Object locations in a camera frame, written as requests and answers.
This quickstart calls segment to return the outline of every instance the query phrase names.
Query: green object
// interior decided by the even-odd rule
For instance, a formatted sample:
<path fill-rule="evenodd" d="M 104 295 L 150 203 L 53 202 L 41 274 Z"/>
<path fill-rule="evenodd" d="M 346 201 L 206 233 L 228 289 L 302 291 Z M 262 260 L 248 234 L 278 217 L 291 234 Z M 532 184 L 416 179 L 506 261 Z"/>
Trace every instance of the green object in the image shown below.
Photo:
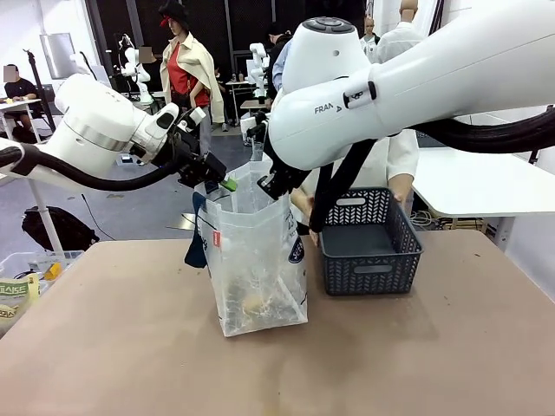
<path fill-rule="evenodd" d="M 230 192 L 235 192 L 237 190 L 237 182 L 231 178 L 223 180 L 219 184 Z"/>

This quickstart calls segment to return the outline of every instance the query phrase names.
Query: basket handle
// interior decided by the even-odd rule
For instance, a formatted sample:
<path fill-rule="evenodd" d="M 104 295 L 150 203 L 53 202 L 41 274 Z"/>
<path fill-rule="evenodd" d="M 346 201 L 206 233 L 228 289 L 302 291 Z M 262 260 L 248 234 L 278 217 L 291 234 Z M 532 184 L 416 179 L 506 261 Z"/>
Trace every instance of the basket handle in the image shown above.
<path fill-rule="evenodd" d="M 366 204 L 365 197 L 349 197 L 338 199 L 336 205 L 339 206 L 362 206 Z"/>
<path fill-rule="evenodd" d="M 375 264 L 369 266 L 356 266 L 353 272 L 356 275 L 372 275 L 374 273 L 389 273 L 393 270 L 391 264 Z"/>

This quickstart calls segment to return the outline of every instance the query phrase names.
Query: table leg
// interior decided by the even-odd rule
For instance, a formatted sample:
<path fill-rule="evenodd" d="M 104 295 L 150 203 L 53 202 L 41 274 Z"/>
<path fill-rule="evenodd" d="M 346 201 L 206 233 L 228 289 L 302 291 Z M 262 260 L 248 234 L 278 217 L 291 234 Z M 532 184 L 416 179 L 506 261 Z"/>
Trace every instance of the table leg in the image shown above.
<path fill-rule="evenodd" d="M 54 223 L 52 222 L 52 217 L 50 216 L 50 212 L 44 204 L 42 200 L 41 193 L 38 191 L 36 187 L 36 182 L 34 180 L 28 179 L 29 186 L 31 187 L 31 191 L 33 192 L 33 196 L 35 197 L 36 206 L 38 208 L 38 213 L 41 215 L 42 223 L 44 224 L 44 228 L 46 229 L 46 233 L 49 236 L 50 243 L 52 244 L 52 248 L 56 252 L 62 252 L 62 243 L 60 242 L 60 238 L 56 233 L 56 228 L 54 227 Z"/>
<path fill-rule="evenodd" d="M 6 131 L 6 134 L 8 135 L 8 139 L 13 140 L 14 136 L 11 133 L 10 128 L 8 127 L 8 122 L 6 121 L 6 118 L 3 115 L 3 112 L 0 112 L 0 118 L 2 119 L 2 124 L 3 124 L 3 128 Z"/>
<path fill-rule="evenodd" d="M 239 111 L 237 110 L 237 97 L 235 96 L 235 86 L 232 87 L 232 94 L 233 94 L 233 106 L 235 107 L 235 123 L 237 126 L 240 126 L 241 123 L 239 121 Z"/>
<path fill-rule="evenodd" d="M 499 221 L 497 233 L 495 234 L 495 244 L 505 252 L 507 245 L 509 245 L 509 237 L 513 232 L 515 217 L 503 217 Z"/>
<path fill-rule="evenodd" d="M 39 135 L 38 130 L 36 130 L 36 125 L 35 125 L 35 122 L 33 121 L 33 116 L 31 115 L 29 104 L 26 104 L 25 108 L 27 108 L 27 114 L 29 115 L 29 120 L 31 120 L 31 126 L 33 127 L 33 132 L 35 133 L 36 142 L 41 143 L 42 142 L 41 136 Z"/>

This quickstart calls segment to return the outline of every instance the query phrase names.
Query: snack package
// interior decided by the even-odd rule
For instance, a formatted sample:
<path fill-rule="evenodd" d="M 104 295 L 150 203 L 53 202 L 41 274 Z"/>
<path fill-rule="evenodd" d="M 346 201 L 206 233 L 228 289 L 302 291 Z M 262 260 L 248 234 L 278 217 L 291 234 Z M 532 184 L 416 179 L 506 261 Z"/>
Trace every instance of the snack package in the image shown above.
<path fill-rule="evenodd" d="M 16 324 L 39 295 L 36 273 L 21 279 L 0 279 L 0 338 Z"/>

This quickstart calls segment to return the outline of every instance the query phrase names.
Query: label on bag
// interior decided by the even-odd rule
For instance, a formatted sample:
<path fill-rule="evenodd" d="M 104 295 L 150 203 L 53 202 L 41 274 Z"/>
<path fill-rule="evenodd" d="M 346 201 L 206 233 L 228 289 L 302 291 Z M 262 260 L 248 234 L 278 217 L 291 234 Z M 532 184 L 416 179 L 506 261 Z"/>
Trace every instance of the label on bag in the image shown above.
<path fill-rule="evenodd" d="M 219 231 L 213 231 L 212 232 L 212 240 L 214 243 L 214 247 L 219 247 L 221 245 L 221 238 L 222 238 L 222 233 Z"/>
<path fill-rule="evenodd" d="M 299 264 L 304 259 L 304 246 L 301 237 L 297 237 L 297 241 L 293 244 L 293 250 L 289 255 L 289 262 L 293 264 Z"/>

